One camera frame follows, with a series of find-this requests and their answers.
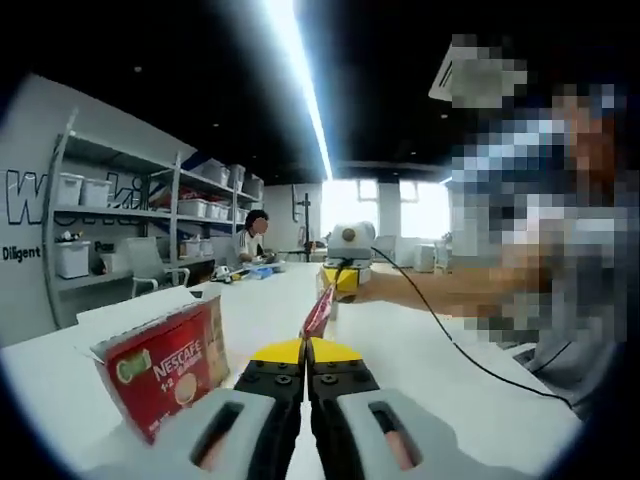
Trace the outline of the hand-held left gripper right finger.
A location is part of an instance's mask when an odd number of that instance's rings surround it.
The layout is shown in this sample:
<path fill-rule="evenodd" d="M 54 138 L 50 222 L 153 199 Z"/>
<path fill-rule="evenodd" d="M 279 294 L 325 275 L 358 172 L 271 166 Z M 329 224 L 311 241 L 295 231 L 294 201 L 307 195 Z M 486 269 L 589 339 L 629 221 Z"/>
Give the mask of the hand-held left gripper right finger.
<path fill-rule="evenodd" d="M 306 340 L 311 430 L 327 479 L 498 479 L 459 447 L 455 431 L 395 389 L 382 389 L 361 355 Z"/>

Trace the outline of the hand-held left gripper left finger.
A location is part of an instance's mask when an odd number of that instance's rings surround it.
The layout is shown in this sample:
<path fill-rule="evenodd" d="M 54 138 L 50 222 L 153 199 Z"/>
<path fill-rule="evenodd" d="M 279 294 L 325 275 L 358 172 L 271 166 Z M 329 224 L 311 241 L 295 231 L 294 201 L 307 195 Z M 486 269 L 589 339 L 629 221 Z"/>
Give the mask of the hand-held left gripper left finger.
<path fill-rule="evenodd" d="M 300 432 L 302 338 L 256 352 L 231 389 L 165 421 L 154 443 L 97 466 L 89 479 L 283 479 Z"/>

